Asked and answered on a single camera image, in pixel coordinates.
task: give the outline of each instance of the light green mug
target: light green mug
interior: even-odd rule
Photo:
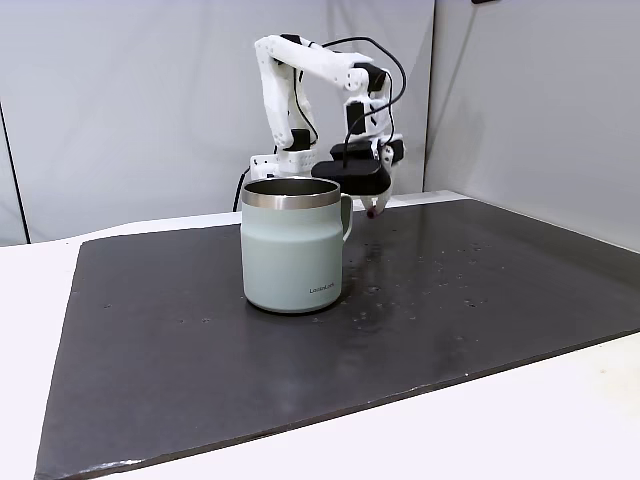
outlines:
[[[247,300],[279,313],[335,302],[353,201],[319,178],[267,178],[242,190],[242,274]]]

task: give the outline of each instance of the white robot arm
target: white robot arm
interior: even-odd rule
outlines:
[[[389,72],[367,56],[333,52],[297,35],[270,35],[258,40],[255,49],[276,150],[251,157],[251,177],[330,178],[345,193],[361,195],[370,216],[382,212],[392,191],[391,166],[404,156],[402,136],[394,132],[391,116]],[[348,94],[344,118],[349,143],[331,149],[333,161],[317,160],[318,134],[302,72]]]

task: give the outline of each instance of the dark slate surface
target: dark slate surface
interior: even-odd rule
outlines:
[[[344,267],[334,306],[283,317],[242,296],[238,226],[83,245],[36,478],[221,448],[640,327],[640,256],[471,200],[356,214]]]

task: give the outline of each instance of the mug handle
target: mug handle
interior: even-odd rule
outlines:
[[[342,219],[342,241],[346,242],[353,226],[353,199],[344,193],[340,196],[340,218]]]

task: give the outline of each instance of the white wall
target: white wall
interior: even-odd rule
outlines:
[[[0,247],[25,242],[7,144],[0,122]]]
[[[640,249],[639,26],[635,0],[437,2],[426,188]]]
[[[398,56],[410,81],[397,192],[420,191],[433,0],[395,5],[0,0],[0,94],[34,240],[230,210],[249,157],[272,151],[253,51],[272,33],[369,35]],[[344,137],[340,95],[305,78],[328,152]]]

